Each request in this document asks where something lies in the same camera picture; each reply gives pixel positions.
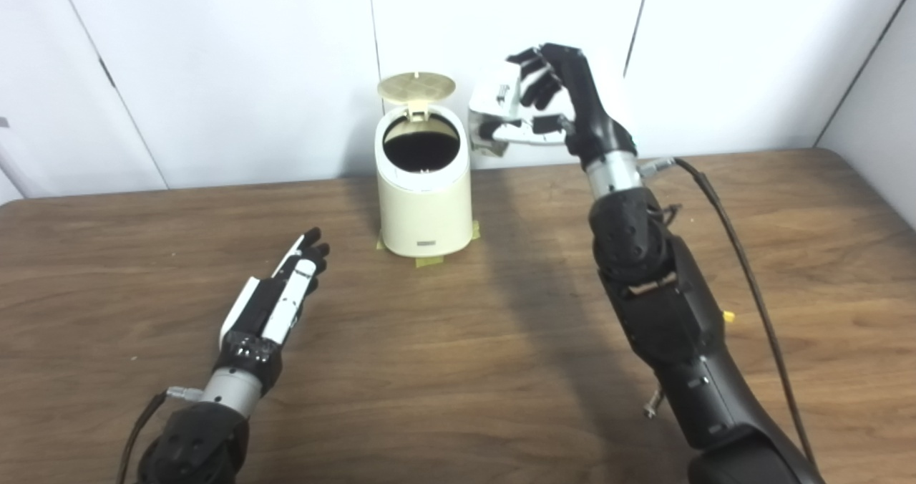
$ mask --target white panel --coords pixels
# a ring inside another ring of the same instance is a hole
[[[0,163],[29,197],[164,188],[67,0],[0,0]]]
[[[18,200],[22,198],[22,194],[16,190],[16,187],[13,186],[12,181],[6,177],[4,172],[0,171],[0,205],[4,203],[9,203],[9,201]]]
[[[170,187],[370,171],[369,0],[73,0]]]
[[[907,0],[824,134],[916,228],[916,0]]]
[[[462,121],[475,79],[508,54],[554,42],[621,73],[640,0],[373,0],[382,77],[432,70],[457,82],[443,102]],[[570,163],[565,147],[513,145],[477,168]]]
[[[811,147],[900,0],[647,0],[628,70],[644,155]]]

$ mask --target open lid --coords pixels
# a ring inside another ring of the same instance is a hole
[[[429,103],[452,95],[455,82],[435,72],[405,72],[383,79],[376,89],[387,102],[406,105],[410,122],[419,122],[429,119]]]

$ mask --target wire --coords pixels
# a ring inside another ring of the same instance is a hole
[[[678,212],[680,212],[680,210],[680,203],[675,203],[668,206],[668,217],[665,219],[665,226],[671,226],[671,223],[674,223],[674,219],[677,218]]]
[[[811,461],[811,464],[817,468],[817,463],[814,461],[814,451],[811,448],[811,442],[808,441],[808,434],[805,432],[804,423],[802,422],[802,413],[799,411],[798,403],[795,402],[795,393],[792,392],[792,385],[791,382],[789,382],[789,370],[786,369],[786,362],[782,357],[782,350],[779,348],[776,330],[773,328],[772,321],[770,321],[769,311],[766,310],[766,304],[763,302],[763,295],[760,294],[760,288],[758,284],[756,284],[756,277],[754,276],[753,270],[750,268],[750,262],[747,260],[747,255],[744,247],[741,245],[739,235],[735,232],[735,227],[732,226],[729,215],[722,206],[722,200],[719,200],[719,196],[716,194],[716,190],[713,189],[713,184],[710,183],[706,174],[701,173],[693,165],[683,160],[683,158],[674,158],[674,162],[693,176],[693,180],[696,181],[700,190],[703,191],[703,194],[706,194],[706,199],[708,199],[709,203],[712,203],[713,208],[716,209],[719,219],[722,220],[722,226],[726,227],[726,233],[729,234],[729,240],[731,240],[732,246],[735,247],[735,253],[739,257],[741,268],[744,270],[745,278],[747,278],[747,285],[750,286],[750,292],[754,296],[756,308],[760,312],[760,320],[763,321],[766,339],[769,340],[769,347],[773,352],[773,359],[776,360],[776,370],[779,371],[779,379],[782,381],[782,390],[786,395],[786,402],[788,402],[789,412],[792,415],[792,422],[795,423],[795,430],[798,432],[799,441],[801,441],[801,448],[804,450],[805,457],[808,458],[808,461]]]
[[[140,431],[143,430],[143,427],[150,421],[150,418],[153,417],[156,409],[160,408],[160,405],[165,402],[166,396],[167,392],[161,392],[154,395],[153,398],[150,399],[150,403],[147,403],[147,408],[137,417],[134,428],[131,429],[130,435],[127,436],[127,444],[124,445],[124,452],[121,454],[121,465],[118,467],[117,478],[115,478],[114,484],[124,484],[125,478],[127,478],[127,466],[130,464],[130,453],[134,450],[134,443],[137,442],[137,436],[140,435]]]

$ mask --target wall seam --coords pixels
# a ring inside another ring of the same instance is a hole
[[[114,93],[117,95],[118,100],[120,100],[121,106],[124,107],[124,111],[127,113],[127,118],[130,120],[130,124],[134,126],[134,131],[137,132],[137,137],[140,138],[140,142],[143,144],[143,148],[146,149],[147,155],[150,156],[150,161],[153,162],[153,167],[156,168],[156,172],[158,175],[160,175],[160,180],[162,180],[163,186],[169,190],[169,183],[166,181],[166,177],[162,173],[162,168],[160,168],[160,164],[158,164],[156,161],[156,157],[154,157],[153,152],[150,149],[150,145],[147,144],[147,139],[144,138],[143,132],[140,132],[140,126],[137,125],[137,121],[135,121],[133,113],[130,112],[130,108],[127,106],[127,102],[124,100],[124,96],[121,95],[121,89],[118,89],[117,85],[114,84],[114,80],[112,80],[107,67],[105,67],[104,60],[102,59],[102,53],[99,52],[99,48],[96,46],[95,40],[92,40],[92,35],[89,34],[89,28],[87,28],[86,23],[82,21],[82,15],[79,15],[79,11],[76,9],[76,4],[73,2],[73,0],[67,1],[69,2],[69,8],[71,8],[73,14],[76,15],[76,20],[79,22],[79,27],[82,28],[82,33],[85,34],[86,38],[89,40],[89,45],[92,46],[92,51],[94,51],[95,56],[98,57],[99,64],[105,70],[109,82],[112,82],[112,89],[114,89]]]
[[[639,31],[639,21],[642,19],[642,10],[645,7],[645,0],[639,0],[639,11],[635,15],[635,23],[633,24],[633,35],[630,37],[630,44],[627,49],[627,60],[624,62],[624,76],[627,77],[627,69],[629,69],[629,60],[633,56],[633,46],[635,46],[635,36]]]
[[[382,82],[382,57],[379,56],[379,28],[376,27],[376,1],[369,0],[369,12],[372,15],[372,39],[376,45],[376,73],[379,76],[379,83]],[[379,106],[382,107],[382,115],[385,115],[385,100],[379,97]]]
[[[887,31],[890,30],[891,24],[894,24],[897,15],[900,13],[900,10],[902,10],[903,5],[906,4],[907,1],[909,0],[900,0],[900,3],[897,4],[897,8],[894,10],[893,14],[890,14],[890,19],[887,20],[887,24],[884,24],[884,29],[881,30],[881,34],[877,37],[877,40],[874,41],[874,46],[872,46],[871,50],[868,51],[868,55],[864,58],[862,65],[859,66],[859,69],[856,71],[856,76],[853,76],[853,79],[849,83],[847,90],[843,92],[843,97],[840,98],[837,106],[834,108],[834,111],[831,113],[830,117],[827,118],[827,123],[824,124],[824,128],[821,129],[820,134],[818,134],[817,138],[814,139],[814,144],[812,144],[812,147],[818,147],[818,144],[821,144],[822,139],[824,139],[824,135],[827,134],[827,129],[830,128],[831,123],[834,122],[834,118],[837,118],[837,113],[840,112],[840,108],[843,107],[843,103],[847,101],[847,98],[852,92],[853,87],[856,86],[858,79],[862,76],[864,68],[868,65],[868,63],[870,63],[871,57],[874,56],[874,51],[877,51],[877,47],[880,46],[881,41],[884,40],[884,36],[886,36]]]

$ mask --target wooden table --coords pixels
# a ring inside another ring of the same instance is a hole
[[[758,273],[824,477],[912,482],[916,235],[827,151],[694,162]],[[711,208],[680,171],[651,186],[683,203],[673,229],[737,313],[732,352],[790,430]],[[252,419],[240,482],[683,481],[693,454],[670,410],[641,415],[653,380],[595,276],[590,201],[576,165],[475,172],[482,238],[426,268],[376,250],[373,178],[4,206],[0,478],[110,481],[150,395],[206,383],[245,279],[317,224],[330,269]]]

